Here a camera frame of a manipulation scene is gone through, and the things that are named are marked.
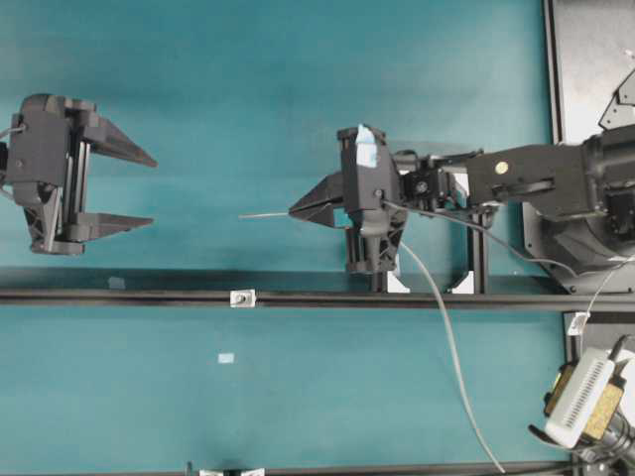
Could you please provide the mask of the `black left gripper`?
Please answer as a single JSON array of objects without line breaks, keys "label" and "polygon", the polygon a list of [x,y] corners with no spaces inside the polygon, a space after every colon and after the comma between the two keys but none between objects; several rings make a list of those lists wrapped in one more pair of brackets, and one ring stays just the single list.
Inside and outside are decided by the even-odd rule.
[{"label": "black left gripper", "polygon": [[12,117],[2,182],[24,212],[31,251],[80,255],[84,245],[116,233],[150,225],[152,218],[79,212],[64,217],[64,189],[73,183],[77,141],[98,155],[155,168],[158,163],[86,100],[53,94],[26,97]]}]

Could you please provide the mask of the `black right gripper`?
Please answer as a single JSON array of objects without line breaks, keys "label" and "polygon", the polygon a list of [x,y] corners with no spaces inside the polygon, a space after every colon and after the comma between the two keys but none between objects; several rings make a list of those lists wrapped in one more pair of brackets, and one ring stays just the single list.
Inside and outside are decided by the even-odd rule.
[{"label": "black right gripper", "polygon": [[292,217],[329,228],[335,212],[344,208],[351,225],[346,229],[346,269],[355,274],[377,274],[396,269],[396,257],[407,221],[407,212],[387,207],[386,200],[401,195],[400,177],[390,157],[383,131],[376,136],[378,166],[359,167],[355,162],[357,127],[337,132],[341,173],[323,178],[291,208]]}]

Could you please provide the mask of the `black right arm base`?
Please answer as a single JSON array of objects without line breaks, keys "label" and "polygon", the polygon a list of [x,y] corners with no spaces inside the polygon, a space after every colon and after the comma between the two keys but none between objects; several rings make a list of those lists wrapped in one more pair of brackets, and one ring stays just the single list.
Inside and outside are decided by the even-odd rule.
[{"label": "black right arm base", "polygon": [[590,296],[634,292],[634,243],[610,234],[602,217],[550,221],[529,203],[522,205],[524,245],[530,256],[566,292]]}]

